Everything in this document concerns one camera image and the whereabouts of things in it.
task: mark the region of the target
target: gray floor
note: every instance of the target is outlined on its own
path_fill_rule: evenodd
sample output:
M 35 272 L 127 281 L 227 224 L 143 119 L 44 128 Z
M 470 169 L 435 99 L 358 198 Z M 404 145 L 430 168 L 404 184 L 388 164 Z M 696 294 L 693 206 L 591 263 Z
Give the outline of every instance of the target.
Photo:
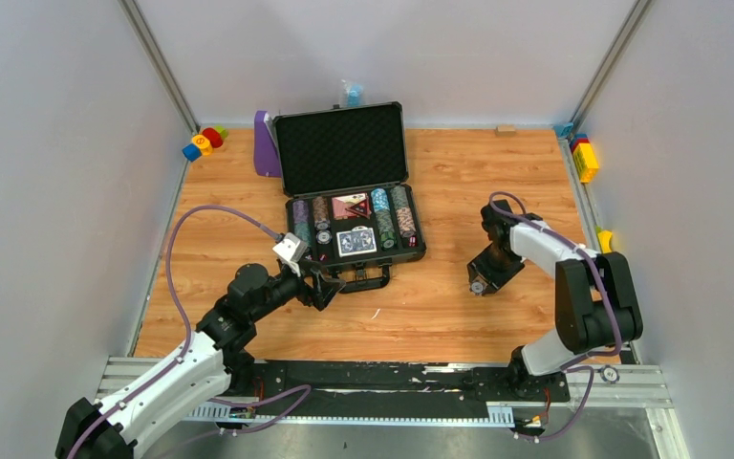
M 550 411 L 559 428 L 568 409 Z M 144 457 L 153 459 L 185 440 L 217 430 L 212 424 L 182 422 L 167 432 Z M 233 438 L 212 436 L 167 455 L 171 459 L 280 458 L 658 458 L 645 410 L 588 408 L 562 438 L 532 445 L 514 440 L 506 429 L 488 427 L 389 427 L 278 425 Z

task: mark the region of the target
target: gray wall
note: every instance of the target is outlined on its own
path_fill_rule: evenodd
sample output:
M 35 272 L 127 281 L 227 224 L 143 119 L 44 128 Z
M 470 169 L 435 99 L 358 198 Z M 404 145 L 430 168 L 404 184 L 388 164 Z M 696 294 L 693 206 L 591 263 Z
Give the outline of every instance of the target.
M 734 2 L 657 1 L 583 126 L 692 457 L 734 457 Z
M 568 120 L 634 0 L 140 0 L 199 121 L 328 109 L 407 125 Z
M 128 348 L 186 139 L 118 2 L 0 1 L 0 459 Z

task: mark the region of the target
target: wooden tabletop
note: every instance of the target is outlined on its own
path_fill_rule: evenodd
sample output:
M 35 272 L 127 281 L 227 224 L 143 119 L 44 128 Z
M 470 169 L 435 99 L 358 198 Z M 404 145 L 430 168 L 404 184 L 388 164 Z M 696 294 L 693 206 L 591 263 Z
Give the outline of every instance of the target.
M 381 290 L 339 295 L 324 312 L 292 301 L 257 323 L 247 350 L 261 359 L 508 361 L 510 351 L 553 327 L 553 282 L 532 264 L 496 295 L 468 290 L 465 264 L 488 244 L 480 208 L 488 194 L 517 194 L 528 211 L 576 241 L 583 232 L 567 171 L 550 130 L 496 137 L 490 130 L 407 130 L 411 185 L 428 245 L 423 260 L 392 268 Z M 255 174 L 251 130 L 188 172 L 177 218 L 202 204 L 237 208 L 286 230 L 279 179 Z M 193 327 L 224 294 L 237 269 L 261 263 L 276 273 L 273 242 L 219 211 L 188 219 L 173 251 L 173 277 Z M 184 339 L 160 269 L 136 356 L 164 356 Z

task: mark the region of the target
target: black box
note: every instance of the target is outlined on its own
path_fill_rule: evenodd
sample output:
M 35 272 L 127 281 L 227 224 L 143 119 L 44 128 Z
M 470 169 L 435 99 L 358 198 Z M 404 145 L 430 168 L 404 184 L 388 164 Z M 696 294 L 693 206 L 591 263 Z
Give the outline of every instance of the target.
M 379 289 L 390 281 L 390 266 L 394 263 L 420 260 L 426 254 L 426 242 L 421 230 L 421 220 L 412 195 L 412 187 L 405 184 L 409 178 L 406 162 L 403 116 L 400 103 L 390 102 L 355 108 L 335 108 L 323 112 L 278 116 L 274 118 L 280 165 L 283 171 L 283 190 L 290 199 L 286 203 L 288 228 L 297 234 L 294 222 L 294 203 L 304 201 L 310 224 L 311 257 L 319 261 L 332 276 L 354 271 L 353 279 L 345 278 L 347 286 L 342 293 Z M 405 235 L 399 226 L 399 216 L 392 196 L 392 188 L 399 187 L 406 195 L 414 235 Z M 378 214 L 373 207 L 372 192 L 383 188 L 388 197 L 389 214 L 392 217 L 394 247 L 389 245 L 387 233 L 378 230 Z M 349 197 L 366 193 L 369 217 L 353 216 L 336 219 L 334 207 L 341 212 L 336 197 Z M 313 199 L 321 197 L 327 204 L 330 242 L 317 242 L 324 230 L 317 230 L 313 217 Z M 351 211 L 363 211 L 361 203 Z M 402 210 L 403 215 L 410 212 Z M 386 213 L 381 213 L 386 220 Z M 356 227 L 367 230 L 344 234 Z M 369 230 L 373 229 L 375 251 L 343 254 L 353 247 L 369 248 Z M 368 267 L 381 267 L 381 277 L 366 278 Z

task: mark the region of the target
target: poker chip case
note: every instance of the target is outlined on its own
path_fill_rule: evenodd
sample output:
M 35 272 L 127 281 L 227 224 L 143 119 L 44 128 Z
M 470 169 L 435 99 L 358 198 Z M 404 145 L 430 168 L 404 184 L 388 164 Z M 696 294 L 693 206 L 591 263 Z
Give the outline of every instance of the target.
M 405 183 L 400 103 L 281 115 L 273 124 L 291 198 L 288 229 L 330 275 L 347 281 L 342 293 L 383 288 L 390 266 L 423 258 L 421 220 Z M 380 267 L 381 277 L 367 278 L 368 267 Z

